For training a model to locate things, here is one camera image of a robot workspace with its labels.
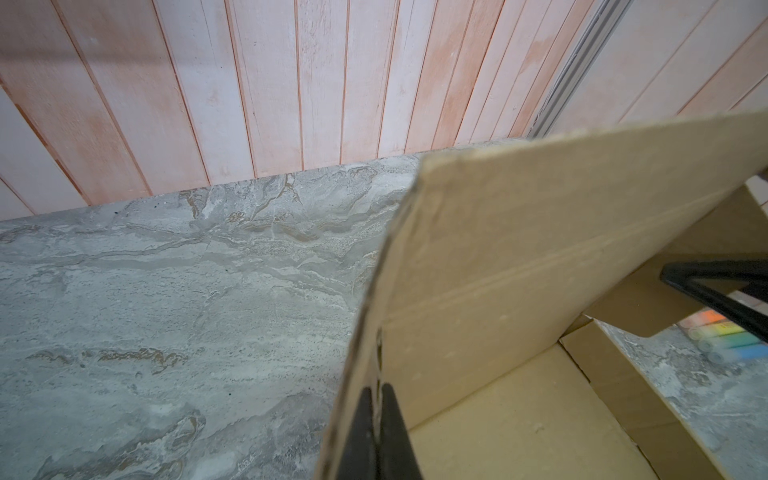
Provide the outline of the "brown cardboard box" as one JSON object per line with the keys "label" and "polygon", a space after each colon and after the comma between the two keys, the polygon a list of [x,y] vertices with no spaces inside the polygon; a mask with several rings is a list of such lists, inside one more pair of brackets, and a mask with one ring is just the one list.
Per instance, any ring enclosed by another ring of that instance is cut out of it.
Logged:
{"label": "brown cardboard box", "polygon": [[361,391],[393,386],[424,479],[723,479],[604,332],[700,303],[673,262],[767,260],[745,183],[765,111],[423,158],[379,255],[314,475],[336,479]]}

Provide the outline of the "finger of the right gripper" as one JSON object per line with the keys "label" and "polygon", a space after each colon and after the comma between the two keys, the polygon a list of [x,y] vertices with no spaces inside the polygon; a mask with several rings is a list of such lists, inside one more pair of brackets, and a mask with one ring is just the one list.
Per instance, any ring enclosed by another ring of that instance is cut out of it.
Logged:
{"label": "finger of the right gripper", "polygon": [[767,292],[766,260],[673,262],[663,266],[660,280],[767,342],[765,314],[699,283],[698,279],[743,281]]}

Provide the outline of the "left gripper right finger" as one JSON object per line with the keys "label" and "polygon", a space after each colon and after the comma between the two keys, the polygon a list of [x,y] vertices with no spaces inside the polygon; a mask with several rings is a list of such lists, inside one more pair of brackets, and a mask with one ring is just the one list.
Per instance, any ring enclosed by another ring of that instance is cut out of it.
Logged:
{"label": "left gripper right finger", "polygon": [[379,478],[384,480],[422,480],[408,430],[394,388],[382,386],[379,435]]}

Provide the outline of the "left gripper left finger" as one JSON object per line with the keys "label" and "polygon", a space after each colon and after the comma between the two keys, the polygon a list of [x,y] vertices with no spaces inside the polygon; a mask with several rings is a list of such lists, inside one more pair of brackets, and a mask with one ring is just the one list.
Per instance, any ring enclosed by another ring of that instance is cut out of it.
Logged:
{"label": "left gripper left finger", "polygon": [[362,389],[339,463],[337,480],[377,479],[372,392]]}

